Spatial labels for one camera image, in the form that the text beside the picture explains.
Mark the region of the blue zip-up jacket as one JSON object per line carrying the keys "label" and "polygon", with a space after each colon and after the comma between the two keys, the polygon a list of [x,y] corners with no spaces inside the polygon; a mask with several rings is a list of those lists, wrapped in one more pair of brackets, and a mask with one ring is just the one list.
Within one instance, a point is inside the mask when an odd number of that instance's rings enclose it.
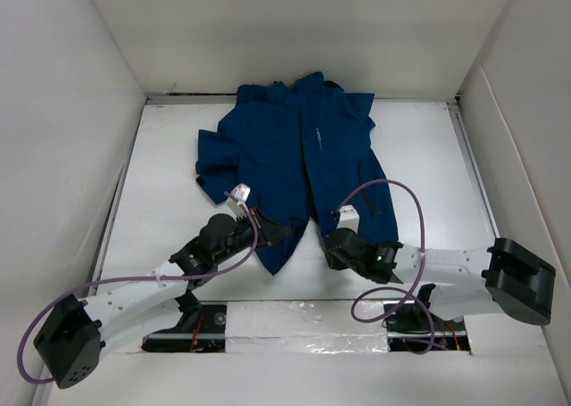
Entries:
{"label": "blue zip-up jacket", "polygon": [[358,234],[376,244],[399,238],[385,173],[371,147],[371,93],[346,92],[320,71],[271,86],[242,85],[236,106],[215,131],[200,130],[196,182],[216,204],[235,186],[291,233],[257,255],[276,275],[292,257],[309,222],[323,238],[348,199],[360,215]]}

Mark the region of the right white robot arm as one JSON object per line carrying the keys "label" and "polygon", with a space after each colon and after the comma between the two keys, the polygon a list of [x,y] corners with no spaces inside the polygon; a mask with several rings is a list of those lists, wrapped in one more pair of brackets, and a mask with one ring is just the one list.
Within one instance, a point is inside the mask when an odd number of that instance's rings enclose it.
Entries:
{"label": "right white robot arm", "polygon": [[534,326],[551,320],[556,270],[509,238],[474,250],[419,248],[400,242],[371,244],[348,228],[325,242],[330,269],[351,269],[379,285],[417,285],[415,323],[431,329],[443,320],[504,313]]}

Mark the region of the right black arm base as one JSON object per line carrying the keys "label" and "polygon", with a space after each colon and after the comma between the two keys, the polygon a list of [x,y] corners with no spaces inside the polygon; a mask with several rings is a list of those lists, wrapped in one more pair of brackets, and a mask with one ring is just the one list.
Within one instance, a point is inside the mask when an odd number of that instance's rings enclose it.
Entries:
{"label": "right black arm base", "polygon": [[470,352],[468,330],[463,319],[444,320],[409,300],[384,319],[389,352]]}

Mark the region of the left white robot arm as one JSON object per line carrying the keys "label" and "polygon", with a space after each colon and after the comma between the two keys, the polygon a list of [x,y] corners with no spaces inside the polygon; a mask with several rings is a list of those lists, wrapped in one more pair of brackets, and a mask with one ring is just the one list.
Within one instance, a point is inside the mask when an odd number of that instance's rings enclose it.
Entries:
{"label": "left white robot arm", "polygon": [[257,209],[236,218],[216,214],[150,274],[124,278],[106,294],[66,294],[50,310],[33,344],[55,384],[73,387],[109,353],[139,337],[169,327],[193,329],[200,308],[193,290],[216,277],[221,263],[243,250],[269,248],[290,232]]}

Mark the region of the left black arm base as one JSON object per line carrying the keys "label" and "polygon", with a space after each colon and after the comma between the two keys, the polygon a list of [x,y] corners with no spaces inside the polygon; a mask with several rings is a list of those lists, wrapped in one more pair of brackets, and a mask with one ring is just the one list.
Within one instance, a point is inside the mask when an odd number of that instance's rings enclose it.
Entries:
{"label": "left black arm base", "polygon": [[155,353],[218,353],[226,351],[226,302],[200,303],[190,293],[185,311],[172,328],[145,336],[141,348]]}

